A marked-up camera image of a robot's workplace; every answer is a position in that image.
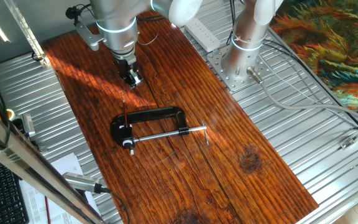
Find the corrugated metal surface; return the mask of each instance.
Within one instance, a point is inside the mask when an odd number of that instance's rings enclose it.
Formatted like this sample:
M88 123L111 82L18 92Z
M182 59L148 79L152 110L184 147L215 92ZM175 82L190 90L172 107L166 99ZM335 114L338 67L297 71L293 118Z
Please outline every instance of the corrugated metal surface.
M84 135L51 67L43 68L24 55L0 64L0 89L8 108L16 114L30 113L36 135L32 140L46 146L49 162L74 153L85 175L104 180ZM109 194L94 194L104 220L122 223Z

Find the black c-clamp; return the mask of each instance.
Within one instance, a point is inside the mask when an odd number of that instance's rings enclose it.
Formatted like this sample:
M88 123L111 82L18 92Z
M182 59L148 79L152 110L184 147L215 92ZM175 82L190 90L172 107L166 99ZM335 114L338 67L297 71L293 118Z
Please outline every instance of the black c-clamp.
M142 137L139 139L134 138L132 125L146 121L155 121L165 118L176 118L178 124L178 131L170 133L156 134L154 136ZM190 131L205 130L206 126L202 125L197 128L189 128L186 122L185 112L177 107L158 108L154 110L139 111L134 113L124 113L115 117L110 125L111 137L114 141L125 149L131 150L131 155L134 154L134 147L136 142L145 141L150 139L162 138L173 135L186 135Z

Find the wood grain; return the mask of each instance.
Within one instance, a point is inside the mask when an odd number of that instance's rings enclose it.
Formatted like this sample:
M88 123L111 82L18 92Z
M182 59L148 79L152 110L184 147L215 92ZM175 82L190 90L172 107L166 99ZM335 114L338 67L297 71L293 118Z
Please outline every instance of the wood grain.
M158 22L139 22L149 42ZM136 54L145 81L130 90L111 52L93 52L76 33L44 44L108 187L127 203L131 223L295 223L317 203L177 28ZM141 142L135 156L109 135L129 111L179 106L202 131ZM175 130L173 119L135 124L137 137ZM126 222L123 210L119 209Z

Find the black bracket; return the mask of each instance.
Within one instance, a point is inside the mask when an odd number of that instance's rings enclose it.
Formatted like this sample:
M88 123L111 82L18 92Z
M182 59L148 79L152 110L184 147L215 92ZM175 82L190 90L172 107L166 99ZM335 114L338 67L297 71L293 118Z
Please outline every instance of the black bracket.
M177 106L172 106L168 108L159 108L159 109L147 110L147 111L139 111L139 112L127 114L128 125L146 122L146 121L155 121L165 118L177 119L179 135L189 134L189 127L187 126L185 112ZM120 146L122 146L123 143L122 133L120 132L120 126L124 126L124 125L125 125L124 114L115 117L110 125L111 137Z

